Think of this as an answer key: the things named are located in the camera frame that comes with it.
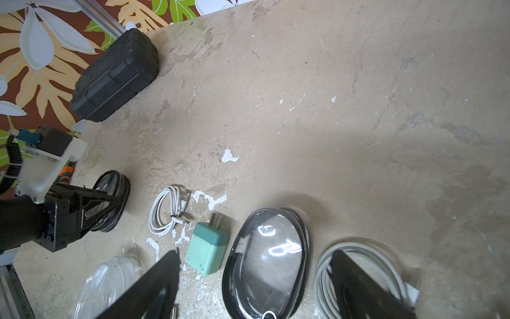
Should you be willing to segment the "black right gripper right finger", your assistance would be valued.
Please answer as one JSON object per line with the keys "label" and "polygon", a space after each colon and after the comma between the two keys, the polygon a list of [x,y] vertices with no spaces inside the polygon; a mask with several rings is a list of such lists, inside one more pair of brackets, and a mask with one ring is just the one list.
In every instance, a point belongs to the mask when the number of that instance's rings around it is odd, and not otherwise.
{"label": "black right gripper right finger", "polygon": [[346,253],[334,251],[330,279],[342,318],[416,318],[413,308],[381,288]]}

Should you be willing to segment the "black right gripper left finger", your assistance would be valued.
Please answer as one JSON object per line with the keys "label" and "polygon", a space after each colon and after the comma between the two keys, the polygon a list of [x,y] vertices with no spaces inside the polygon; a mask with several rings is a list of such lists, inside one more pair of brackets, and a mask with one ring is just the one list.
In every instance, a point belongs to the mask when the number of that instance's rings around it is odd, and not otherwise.
{"label": "black right gripper left finger", "polygon": [[179,249],[168,251],[98,318],[176,318]]}

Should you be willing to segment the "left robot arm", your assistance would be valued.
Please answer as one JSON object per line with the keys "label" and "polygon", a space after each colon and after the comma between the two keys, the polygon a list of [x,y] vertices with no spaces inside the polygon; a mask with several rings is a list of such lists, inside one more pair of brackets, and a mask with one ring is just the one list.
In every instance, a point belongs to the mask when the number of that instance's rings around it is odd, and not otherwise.
{"label": "left robot arm", "polygon": [[79,160],[86,142],[48,126],[8,133],[7,169],[1,173],[1,250],[34,241],[51,252],[93,231],[117,225],[130,195],[129,179],[116,170],[103,173],[93,188],[60,182],[70,162]]}

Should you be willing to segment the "mint green charger plug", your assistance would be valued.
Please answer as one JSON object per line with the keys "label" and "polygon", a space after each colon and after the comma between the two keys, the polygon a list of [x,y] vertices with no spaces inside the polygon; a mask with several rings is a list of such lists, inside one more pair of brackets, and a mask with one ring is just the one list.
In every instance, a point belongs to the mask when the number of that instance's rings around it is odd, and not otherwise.
{"label": "mint green charger plug", "polygon": [[203,276],[220,269],[227,250],[230,233],[219,227],[221,217],[213,213],[209,222],[196,224],[185,256],[185,262]]}

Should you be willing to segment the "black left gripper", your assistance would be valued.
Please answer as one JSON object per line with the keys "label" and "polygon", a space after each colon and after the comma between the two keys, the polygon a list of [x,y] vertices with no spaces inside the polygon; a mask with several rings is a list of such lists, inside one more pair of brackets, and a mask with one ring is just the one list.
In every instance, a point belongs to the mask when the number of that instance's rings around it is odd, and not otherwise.
{"label": "black left gripper", "polygon": [[[103,203],[108,206],[86,216],[87,211]],[[53,253],[60,251],[90,231],[87,223],[97,223],[120,204],[120,196],[108,195],[104,191],[54,184],[45,196],[45,203],[41,204],[45,224],[42,235],[35,242]]]}

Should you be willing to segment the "black ribbed hard case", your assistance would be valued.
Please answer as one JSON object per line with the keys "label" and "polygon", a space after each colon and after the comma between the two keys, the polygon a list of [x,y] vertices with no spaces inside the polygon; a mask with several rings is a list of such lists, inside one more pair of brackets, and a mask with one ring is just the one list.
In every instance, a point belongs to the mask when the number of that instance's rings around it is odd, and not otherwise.
{"label": "black ribbed hard case", "polygon": [[150,85],[158,73],[155,45],[141,31],[130,29],[81,74],[70,108],[85,120],[102,122]]}

